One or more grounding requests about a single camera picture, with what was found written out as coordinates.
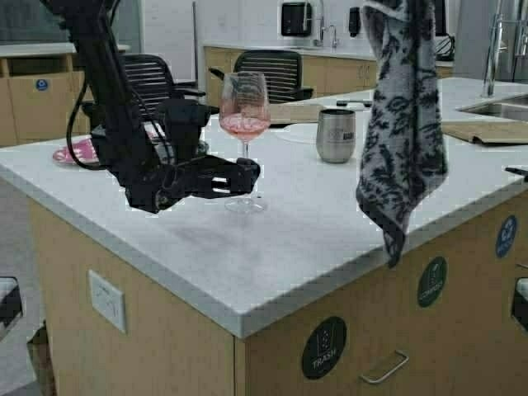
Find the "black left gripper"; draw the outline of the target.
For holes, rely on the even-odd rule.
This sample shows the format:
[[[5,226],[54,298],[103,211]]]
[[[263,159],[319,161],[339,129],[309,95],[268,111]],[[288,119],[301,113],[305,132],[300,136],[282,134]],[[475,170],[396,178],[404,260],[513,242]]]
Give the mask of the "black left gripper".
[[[124,184],[125,196],[131,207],[157,214],[189,196],[213,200],[249,194],[260,174],[260,165],[251,159],[204,156],[138,175]]]

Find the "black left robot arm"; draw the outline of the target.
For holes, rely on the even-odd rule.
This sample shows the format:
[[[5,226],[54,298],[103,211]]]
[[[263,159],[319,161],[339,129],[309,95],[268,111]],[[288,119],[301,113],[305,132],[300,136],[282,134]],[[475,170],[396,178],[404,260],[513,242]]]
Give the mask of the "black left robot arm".
[[[260,166],[199,155],[202,129],[210,108],[196,100],[170,98],[162,104],[165,140],[172,153],[162,160],[140,118],[140,101],[125,74],[102,1],[45,1],[60,19],[82,61],[93,98],[104,116],[102,134],[92,133],[99,163],[124,188],[129,205],[157,214],[188,196],[204,199],[252,192]]]

